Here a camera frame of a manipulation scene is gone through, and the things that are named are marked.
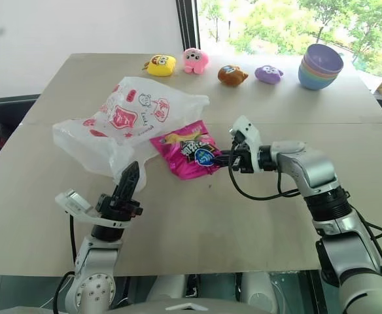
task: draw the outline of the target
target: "plush toy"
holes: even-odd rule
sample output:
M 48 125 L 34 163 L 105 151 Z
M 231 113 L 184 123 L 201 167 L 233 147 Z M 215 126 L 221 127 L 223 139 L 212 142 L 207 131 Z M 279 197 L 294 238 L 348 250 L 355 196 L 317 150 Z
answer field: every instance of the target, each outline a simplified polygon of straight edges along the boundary
M 209 57 L 200 49 L 189 48 L 184 51 L 184 62 L 186 73 L 202 74 L 205 66 L 209 63 Z
M 264 65 L 255 70 L 255 76 L 261 82 L 268 84 L 278 84 L 281 81 L 281 77 L 284 73 L 278 70 L 276 67 L 270 65 Z
M 173 73 L 176 63 L 174 57 L 157 54 L 145 63 L 143 70 L 147 70 L 149 74 L 157 77 L 168 77 Z
M 228 86 L 237 86 L 241 84 L 246 78 L 248 74 L 243 72 L 236 65 L 225 65 L 218 72 L 217 78 L 221 81 L 221 83 Z

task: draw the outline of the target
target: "table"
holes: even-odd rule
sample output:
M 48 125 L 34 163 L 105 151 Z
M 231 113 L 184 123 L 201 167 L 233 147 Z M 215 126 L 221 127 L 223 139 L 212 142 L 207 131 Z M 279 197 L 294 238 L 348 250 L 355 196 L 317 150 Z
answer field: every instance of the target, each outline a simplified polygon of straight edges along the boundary
M 150 55 L 75 54 L 52 79 L 0 153 L 0 274 L 61 275 L 73 268 L 69 217 L 54 197 L 74 188 L 95 204 L 111 193 L 111 178 L 86 172 L 52 142 L 51 127 L 97 111 L 124 76 L 141 72 Z M 150 77 L 191 94 L 206 94 L 203 112 L 222 149 L 241 114 L 265 143 L 300 139 L 334 161 L 351 202 L 382 226 L 382 110 L 348 66 L 319 92 L 298 84 L 301 57 L 212 57 L 204 75 L 188 75 L 181 61 L 171 77 Z M 217 71 L 238 64 L 250 77 L 237 88 L 219 84 Z M 258 82 L 256 67 L 272 64 L 283 81 Z M 124 234 L 116 275 L 285 271 L 319 268 L 317 234 L 303 199 L 251 201 L 233 188 L 227 171 L 192 181 L 170 174 L 158 156 L 146 163 L 147 185 L 135 199 L 144 208 Z M 276 174 L 237 175 L 245 191 L 275 193 Z M 285 176 L 284 188 L 294 184 Z M 78 246 L 91 226 L 75 223 Z

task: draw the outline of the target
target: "floor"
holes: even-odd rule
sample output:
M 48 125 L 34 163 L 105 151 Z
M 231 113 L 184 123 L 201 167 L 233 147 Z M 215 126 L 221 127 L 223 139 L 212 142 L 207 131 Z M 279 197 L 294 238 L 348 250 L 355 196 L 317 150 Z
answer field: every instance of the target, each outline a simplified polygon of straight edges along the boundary
M 284 309 L 288 314 L 312 314 L 312 309 L 305 305 L 306 294 L 300 288 L 300 276 L 294 273 L 271 273 L 271 280 L 276 284 L 280 292 L 275 289 L 277 301 L 280 309 Z M 218 298 L 223 300 L 235 300 L 235 275 L 232 273 L 201 275 L 200 297 Z M 135 301 L 143 302 L 149 292 L 155 277 L 136 277 L 135 292 L 132 298 Z M 54 294 L 60 281 L 57 277 L 18 277 L 0 276 L 0 310 L 15 306 L 41 307 Z M 61 292 L 59 308 L 64 308 L 65 290 Z M 334 290 L 330 289 L 329 302 L 332 305 L 336 300 Z M 52 303 L 45 305 L 44 308 L 51 309 Z M 339 311 L 329 311 L 329 314 L 341 313 Z

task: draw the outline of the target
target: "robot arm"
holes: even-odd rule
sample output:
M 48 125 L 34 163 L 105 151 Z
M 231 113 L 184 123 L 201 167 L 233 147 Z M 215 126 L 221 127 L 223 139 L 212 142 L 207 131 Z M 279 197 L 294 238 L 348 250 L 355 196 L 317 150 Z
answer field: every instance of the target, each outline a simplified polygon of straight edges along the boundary
M 244 116 L 230 133 L 236 151 L 240 148 L 241 152 L 230 152 L 234 170 L 279 170 L 294 179 L 321 236 L 316 248 L 324 279 L 340 287 L 344 313 L 382 313 L 379 253 L 357 211 L 349 205 L 331 161 L 303 142 L 262 145 L 258 130 Z

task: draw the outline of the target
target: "stacked bowls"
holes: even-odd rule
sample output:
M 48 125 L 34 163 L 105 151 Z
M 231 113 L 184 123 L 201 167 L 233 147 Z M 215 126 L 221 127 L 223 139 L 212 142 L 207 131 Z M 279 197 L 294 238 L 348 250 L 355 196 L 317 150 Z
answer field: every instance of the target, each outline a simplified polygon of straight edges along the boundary
M 298 79 L 310 90 L 321 90 L 336 79 L 342 68 L 342 58 L 335 50 L 324 44 L 312 44 L 304 54 Z

